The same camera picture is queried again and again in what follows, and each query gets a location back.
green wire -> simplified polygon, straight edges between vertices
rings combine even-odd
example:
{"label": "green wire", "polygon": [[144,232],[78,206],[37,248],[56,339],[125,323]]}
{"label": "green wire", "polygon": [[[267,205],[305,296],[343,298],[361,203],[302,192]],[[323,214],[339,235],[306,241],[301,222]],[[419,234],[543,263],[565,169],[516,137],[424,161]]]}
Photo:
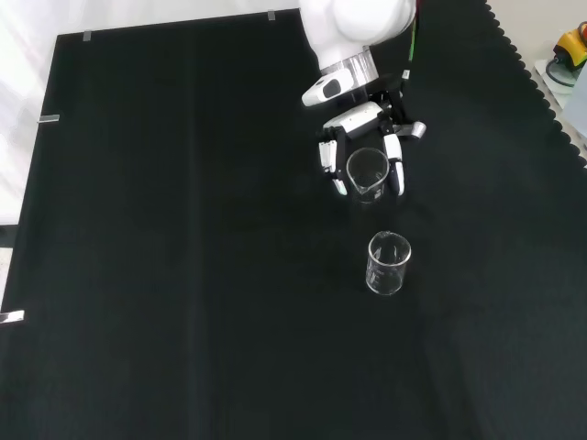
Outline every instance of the green wire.
{"label": "green wire", "polygon": [[415,51],[415,20],[414,25],[412,26],[412,46],[410,47],[410,62],[414,59],[414,51]]}

white wall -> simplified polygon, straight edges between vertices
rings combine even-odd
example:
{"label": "white wall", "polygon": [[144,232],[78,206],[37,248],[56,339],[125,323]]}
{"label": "white wall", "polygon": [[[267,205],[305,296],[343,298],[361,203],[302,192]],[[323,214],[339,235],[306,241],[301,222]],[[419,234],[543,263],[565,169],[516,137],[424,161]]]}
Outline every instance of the white wall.
{"label": "white wall", "polygon": [[[540,75],[534,69],[536,60],[550,60],[552,51],[565,32],[576,28],[587,20],[586,0],[488,0],[495,17],[505,35],[512,40],[522,56],[526,69],[532,73],[532,79],[538,89],[550,102],[550,108],[556,113],[563,130],[570,136],[570,141],[583,145],[583,139],[575,128],[565,120],[562,109],[548,91]],[[579,148],[579,154],[587,160],[587,150]]]}
{"label": "white wall", "polygon": [[297,0],[2,0],[0,225],[15,224],[59,34],[297,7]]}

robotic hand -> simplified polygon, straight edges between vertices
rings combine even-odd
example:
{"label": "robotic hand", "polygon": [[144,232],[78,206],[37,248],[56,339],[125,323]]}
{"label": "robotic hand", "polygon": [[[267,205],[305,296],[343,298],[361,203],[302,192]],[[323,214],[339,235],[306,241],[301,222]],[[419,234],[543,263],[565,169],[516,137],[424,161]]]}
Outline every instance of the robotic hand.
{"label": "robotic hand", "polygon": [[[300,0],[305,34],[318,57],[320,78],[303,96],[306,106],[343,94],[366,90],[379,78],[370,45],[392,39],[414,21],[415,0]],[[399,90],[379,91],[369,101],[324,124],[320,159],[338,192],[347,195],[343,181],[346,143],[379,129],[391,162],[390,185],[404,193],[404,168],[399,137],[421,138],[426,126],[405,117]]]}

